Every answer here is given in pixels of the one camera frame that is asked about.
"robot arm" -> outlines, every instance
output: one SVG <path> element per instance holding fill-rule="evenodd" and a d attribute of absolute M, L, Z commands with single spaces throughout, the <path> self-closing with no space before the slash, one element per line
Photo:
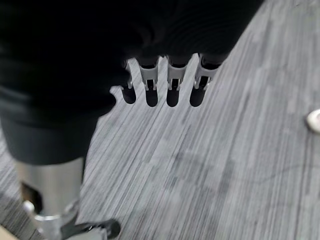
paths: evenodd
<path fill-rule="evenodd" d="M 174 107 L 190 56 L 200 53 L 190 104 L 201 104 L 263 0 L 0 1 L 0 117 L 15 158 L 23 207 L 48 240 L 114 221 L 75 225 L 86 156 L 98 118 L 136 94 L 126 60 L 136 57 L 146 101 L 158 102 L 158 56 L 168 56 L 167 103 Z"/>

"gray carpet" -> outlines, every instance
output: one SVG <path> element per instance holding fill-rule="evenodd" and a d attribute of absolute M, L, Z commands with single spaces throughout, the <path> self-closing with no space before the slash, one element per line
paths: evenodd
<path fill-rule="evenodd" d="M 189 105 L 198 58 L 180 102 L 147 106 L 135 60 L 137 102 L 99 121 L 80 221 L 121 221 L 121 240 L 319 240 L 320 137 L 304 116 L 320 107 L 320 1 L 274 0 L 260 9 L 221 67 L 204 103 Z M 41 239 L 21 210 L 0 135 L 0 224 Z"/>

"striped carpet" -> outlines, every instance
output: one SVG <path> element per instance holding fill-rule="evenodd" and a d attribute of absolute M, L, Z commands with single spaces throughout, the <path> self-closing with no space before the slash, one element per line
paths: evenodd
<path fill-rule="evenodd" d="M 269 0 L 209 87 L 189 105 L 193 56 L 178 106 L 146 104 L 135 60 L 134 105 L 99 121 L 79 221 L 117 218 L 120 240 L 319 240 L 320 137 L 303 118 L 320 107 L 320 1 Z M 19 203 L 0 133 L 0 224 L 39 240 Z"/>

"silver metal part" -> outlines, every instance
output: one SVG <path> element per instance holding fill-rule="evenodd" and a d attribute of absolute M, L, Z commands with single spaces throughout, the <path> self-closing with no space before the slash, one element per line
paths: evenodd
<path fill-rule="evenodd" d="M 35 212 L 35 203 L 25 200 L 23 207 L 38 231 L 48 240 L 61 240 L 61 227 L 72 221 L 79 210 L 84 159 L 78 158 L 55 165 L 29 165 L 16 161 L 21 183 L 41 196 L 42 210 Z"/>
<path fill-rule="evenodd" d="M 67 240 L 108 240 L 108 237 L 105 229 L 95 228 L 89 232 L 67 238 Z"/>
<path fill-rule="evenodd" d="M 129 65 L 129 62 L 128 61 L 125 61 L 124 62 L 124 65 L 125 65 L 125 70 L 127 70 L 130 74 L 130 77 L 128 79 L 128 89 L 132 89 L 132 87 L 134 86 L 133 82 L 132 82 L 132 75 L 131 75 L 131 69 L 130 69 L 130 65 Z"/>
<path fill-rule="evenodd" d="M 48 240 L 62 240 L 61 227 L 70 223 L 79 211 L 79 203 L 71 203 L 60 215 L 43 216 L 35 213 L 35 206 L 30 201 L 23 202 L 23 208 L 31 218 L 40 234 Z"/>
<path fill-rule="evenodd" d="M 306 117 L 306 123 L 316 134 L 320 134 L 320 109 L 314 110 Z"/>
<path fill-rule="evenodd" d="M 142 76 L 142 82 L 144 84 L 144 88 L 146 91 L 149 91 L 148 87 L 148 80 L 153 81 L 153 90 L 157 90 L 158 86 L 158 63 L 159 60 L 156 63 L 156 66 L 154 68 L 143 68 L 139 65 L 141 76 Z"/>
<path fill-rule="evenodd" d="M 208 80 L 206 82 L 205 87 L 203 88 L 204 90 L 207 90 L 209 84 L 211 83 L 211 81 L 213 80 L 214 76 L 216 75 L 218 69 L 206 69 L 201 65 L 202 62 L 202 58 L 203 56 L 200 55 L 199 58 L 199 63 L 198 63 L 198 67 L 196 68 L 196 72 L 195 72 L 195 76 L 194 76 L 194 88 L 198 89 L 199 88 L 199 84 L 200 84 L 200 80 L 201 77 L 207 77 Z"/>
<path fill-rule="evenodd" d="M 178 79 L 178 87 L 176 90 L 177 91 L 180 90 L 180 85 L 184 81 L 186 69 L 187 69 L 187 65 L 184 67 L 174 67 L 168 62 L 167 82 L 168 82 L 169 90 L 172 90 L 173 79 Z"/>

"white object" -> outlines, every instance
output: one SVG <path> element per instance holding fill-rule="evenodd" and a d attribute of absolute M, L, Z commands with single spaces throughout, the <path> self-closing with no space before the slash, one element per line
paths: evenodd
<path fill-rule="evenodd" d="M 309 115 L 306 117 L 306 123 L 312 131 L 320 134 L 320 109 L 309 113 Z"/>

